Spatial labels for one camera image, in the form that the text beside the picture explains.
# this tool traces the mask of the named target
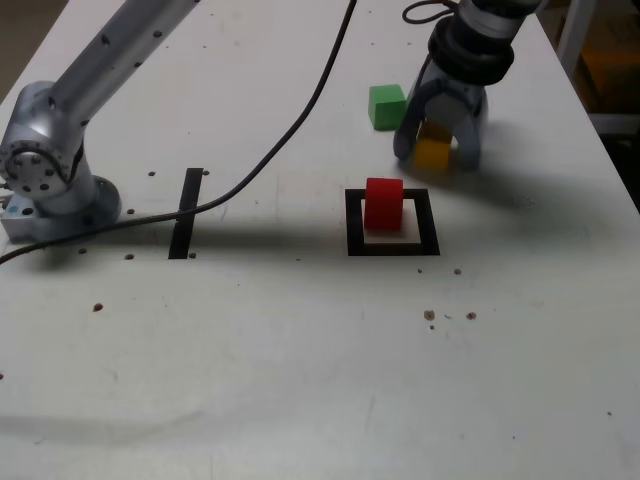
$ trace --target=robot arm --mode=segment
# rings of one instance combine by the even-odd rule
[[[117,220],[118,191],[91,175],[85,129],[199,1],[126,0],[56,83],[22,90],[0,144],[0,176],[15,192],[2,218],[12,242]]]

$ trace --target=cable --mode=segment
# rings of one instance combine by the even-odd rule
[[[411,13],[413,10],[415,10],[418,7],[424,7],[427,5],[444,5],[445,7],[447,7],[447,9],[427,18],[421,18],[421,19],[409,18],[409,13]],[[422,0],[421,2],[416,2],[412,5],[409,5],[407,8],[405,8],[404,12],[402,12],[402,19],[405,22],[410,23],[411,25],[424,25],[425,23],[430,23],[435,20],[438,20],[441,17],[455,13],[457,10],[458,10],[458,4],[451,0]]]
[[[326,86],[327,81],[329,80],[329,75],[331,74],[331,70],[333,70],[333,66],[338,57],[338,53],[340,52],[340,47],[342,47],[344,37],[347,33],[347,28],[349,27],[349,23],[351,22],[351,17],[353,16],[353,11],[355,10],[357,3],[358,3],[358,0],[349,1],[349,6],[347,7],[347,11],[344,15],[344,19],[342,20],[342,25],[340,26],[340,31],[338,32],[338,36],[336,37],[335,43],[333,45],[333,49],[331,50],[331,55],[329,55],[329,60],[327,61],[327,64],[324,67],[322,76],[320,77],[320,80],[318,81],[318,85],[316,86],[316,89],[314,90],[313,95],[311,96],[311,99],[307,103],[307,106],[304,108],[304,110],[302,111],[298,119],[293,123],[293,125],[291,125],[289,130],[287,130],[287,132],[282,136],[280,140],[278,140],[278,142],[274,145],[274,147],[271,150],[269,150],[269,152],[264,156],[264,158],[260,160],[258,165],[256,165],[254,169],[251,170],[251,172],[240,183],[238,183],[235,187],[233,187],[227,193],[217,198],[216,200],[213,200],[212,202],[205,203],[203,205],[192,208],[190,210],[184,210],[182,212],[166,213],[163,215],[154,215],[151,217],[138,218],[136,220],[129,220],[126,222],[116,223],[115,225],[110,225],[108,227],[98,228],[89,232],[69,235],[68,237],[63,237],[56,240],[49,240],[47,242],[34,243],[33,245],[28,245],[26,247],[19,248],[17,250],[14,250],[13,252],[3,255],[2,257],[0,257],[0,265],[5,264],[8,261],[13,260],[14,258],[17,258],[21,255],[35,252],[36,250],[42,250],[47,247],[53,247],[55,245],[60,245],[68,242],[75,242],[83,238],[93,237],[95,235],[100,235],[107,232],[113,232],[116,230],[122,230],[124,228],[138,227],[141,225],[149,225],[152,223],[168,222],[170,220],[177,220],[179,218],[188,217],[191,215],[197,215],[199,213],[203,213],[208,210],[211,210],[212,208],[219,207],[223,203],[226,203],[229,200],[231,200],[238,193],[244,190],[244,188],[247,185],[249,185],[249,183],[251,183],[251,181],[254,178],[256,178],[256,176],[258,176],[258,174],[262,171],[262,169],[266,167],[269,164],[269,162],[273,159],[273,157],[275,157],[276,154],[282,149],[282,147],[284,147],[287,144],[287,142],[291,140],[291,137],[295,135],[298,129],[309,117],[309,114],[311,113],[311,111],[313,110],[313,107],[315,107],[316,103],[318,102],[318,99],[320,98],[320,95],[322,94],[322,91],[324,90],[324,87]]]

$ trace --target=red cube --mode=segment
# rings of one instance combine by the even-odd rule
[[[368,178],[364,204],[364,228],[391,230],[402,228],[404,186],[395,178]]]

